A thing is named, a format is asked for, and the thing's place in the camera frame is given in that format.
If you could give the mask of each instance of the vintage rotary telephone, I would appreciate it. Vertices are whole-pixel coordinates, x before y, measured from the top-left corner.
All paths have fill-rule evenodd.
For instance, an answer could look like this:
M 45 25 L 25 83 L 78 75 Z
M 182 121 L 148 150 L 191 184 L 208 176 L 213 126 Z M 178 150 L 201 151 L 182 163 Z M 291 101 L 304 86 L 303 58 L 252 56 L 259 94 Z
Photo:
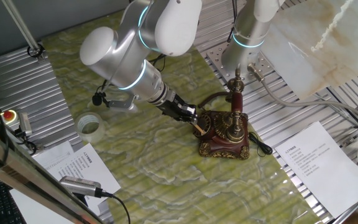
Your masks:
M 226 95 L 226 101 L 231 103 L 230 112 L 204 111 L 199 117 L 198 125 L 204 134 L 197 129 L 194 129 L 193 134 L 200 140 L 200 156 L 246 160 L 250 156 L 249 140 L 255 142 L 265 154 L 273 153 L 272 148 L 260 142 L 256 134 L 248 133 L 248 116 L 242 112 L 244 83 L 240 74 L 238 67 L 236 77 L 227 83 L 229 93 L 213 94 L 198 105 L 202 107 L 219 95 Z

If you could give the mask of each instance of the red button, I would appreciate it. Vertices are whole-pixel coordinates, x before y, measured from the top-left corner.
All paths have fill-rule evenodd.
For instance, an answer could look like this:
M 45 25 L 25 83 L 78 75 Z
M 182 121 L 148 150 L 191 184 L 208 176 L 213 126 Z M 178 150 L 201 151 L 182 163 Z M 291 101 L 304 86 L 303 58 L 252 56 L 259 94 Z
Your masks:
M 12 120 L 12 119 L 13 119 L 13 113 L 10 112 L 10 111 L 5 112 L 5 113 L 4 113 L 4 118 L 5 118 L 5 120 L 7 120 L 7 121 Z

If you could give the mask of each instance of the metal mounting plate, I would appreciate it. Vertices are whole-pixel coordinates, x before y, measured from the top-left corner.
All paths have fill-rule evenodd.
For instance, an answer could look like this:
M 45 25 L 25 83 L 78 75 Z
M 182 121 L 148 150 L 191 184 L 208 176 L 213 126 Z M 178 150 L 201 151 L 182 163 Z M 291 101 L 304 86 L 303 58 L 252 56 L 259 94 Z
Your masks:
M 206 56 L 211 60 L 212 64 L 216 67 L 218 72 L 222 74 L 225 83 L 227 83 L 227 81 L 229 81 L 230 79 L 234 78 L 234 74 L 227 73 L 227 71 L 224 69 L 224 66 L 222 65 L 222 53 L 228 45 L 229 43 L 227 42 L 219 44 L 209 49 L 206 53 Z M 267 75 L 274 72 L 272 65 L 261 52 L 259 52 L 259 60 L 260 63 L 256 66 L 259 72 L 261 72 L 263 75 Z M 246 76 L 241 76 L 241 80 L 244 82 L 244 84 L 247 84 L 254 81 L 255 77 L 249 74 Z

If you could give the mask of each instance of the white robotic arm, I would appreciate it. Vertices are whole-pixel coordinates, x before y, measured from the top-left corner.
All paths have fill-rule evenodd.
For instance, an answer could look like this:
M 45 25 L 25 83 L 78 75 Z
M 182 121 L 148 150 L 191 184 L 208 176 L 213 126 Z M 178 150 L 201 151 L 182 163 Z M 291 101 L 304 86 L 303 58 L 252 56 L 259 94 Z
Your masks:
M 118 30 L 100 27 L 87 36 L 80 50 L 81 61 L 163 114 L 196 126 L 196 106 L 169 89 L 145 58 L 152 50 L 168 56 L 185 53 L 194 41 L 201 5 L 201 0 L 135 0 L 127 7 Z
M 228 72 L 234 73 L 238 65 L 245 72 L 250 63 L 258 63 L 270 21 L 283 1 L 247 0 L 234 24 L 234 41 L 223 53 Z M 145 58 L 152 50 L 168 56 L 184 54 L 195 39 L 201 7 L 202 0 L 135 0 L 125 10 L 118 30 L 100 27 L 87 36 L 81 60 L 119 89 L 196 126 L 195 105 L 188 105 L 169 89 Z

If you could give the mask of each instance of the clear tape roll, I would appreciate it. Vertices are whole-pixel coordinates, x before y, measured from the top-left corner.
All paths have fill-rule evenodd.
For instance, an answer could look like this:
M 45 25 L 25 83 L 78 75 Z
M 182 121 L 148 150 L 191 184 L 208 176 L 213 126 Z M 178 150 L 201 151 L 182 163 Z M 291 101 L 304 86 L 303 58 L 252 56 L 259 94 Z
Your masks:
M 75 131 L 83 141 L 94 143 L 103 138 L 106 130 L 102 118 L 97 113 L 87 112 L 75 119 Z

